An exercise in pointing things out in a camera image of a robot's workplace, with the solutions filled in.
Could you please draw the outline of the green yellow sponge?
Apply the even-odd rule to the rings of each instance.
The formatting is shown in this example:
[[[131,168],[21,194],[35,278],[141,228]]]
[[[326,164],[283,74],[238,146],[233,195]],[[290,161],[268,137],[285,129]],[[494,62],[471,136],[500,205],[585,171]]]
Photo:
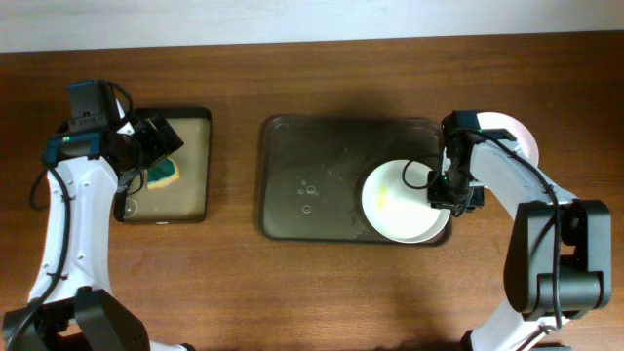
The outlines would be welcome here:
[[[146,171],[147,188],[149,190],[162,189],[180,179],[180,170],[177,162],[168,156]]]

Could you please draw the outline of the white plate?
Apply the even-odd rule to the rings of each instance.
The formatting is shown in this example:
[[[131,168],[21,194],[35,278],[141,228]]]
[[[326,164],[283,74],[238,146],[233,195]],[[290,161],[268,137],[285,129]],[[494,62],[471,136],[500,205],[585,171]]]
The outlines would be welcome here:
[[[361,205],[366,220],[385,238],[402,244],[421,244],[441,233],[450,219],[449,210],[431,207],[425,189],[412,186],[427,182],[432,169],[406,159],[392,160],[375,168],[366,178]]]
[[[478,112],[480,126],[485,130],[505,129],[517,140],[529,162],[537,167],[539,150],[537,142],[528,128],[519,120],[500,112]]]

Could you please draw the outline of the white plate top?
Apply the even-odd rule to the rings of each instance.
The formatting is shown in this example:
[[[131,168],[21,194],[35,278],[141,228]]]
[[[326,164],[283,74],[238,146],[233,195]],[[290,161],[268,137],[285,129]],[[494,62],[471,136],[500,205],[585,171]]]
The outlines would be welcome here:
[[[528,128],[519,120],[500,112],[478,112],[480,126],[485,130],[505,129],[517,140],[529,162],[537,167],[539,150],[537,142]]]

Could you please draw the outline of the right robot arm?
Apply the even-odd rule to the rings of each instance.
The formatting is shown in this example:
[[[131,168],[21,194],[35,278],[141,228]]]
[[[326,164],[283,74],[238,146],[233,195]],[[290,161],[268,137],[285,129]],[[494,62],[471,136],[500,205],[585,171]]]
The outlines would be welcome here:
[[[481,326],[462,336],[464,350],[529,350],[544,336],[607,306],[612,293],[611,217],[600,200],[581,200],[538,169],[512,128],[484,127],[474,110],[442,121],[439,166],[427,201],[460,217],[485,203],[489,189],[513,219],[505,298]]]

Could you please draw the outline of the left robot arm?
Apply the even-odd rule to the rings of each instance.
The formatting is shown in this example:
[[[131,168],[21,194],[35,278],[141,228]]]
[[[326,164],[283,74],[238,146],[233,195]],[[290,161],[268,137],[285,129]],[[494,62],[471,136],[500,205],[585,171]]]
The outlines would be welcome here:
[[[68,87],[71,115],[51,136],[40,177],[50,189],[42,262],[28,301],[5,314],[9,350],[165,350],[112,294],[112,207],[137,176],[183,145],[162,117],[134,114],[129,93],[107,80]]]

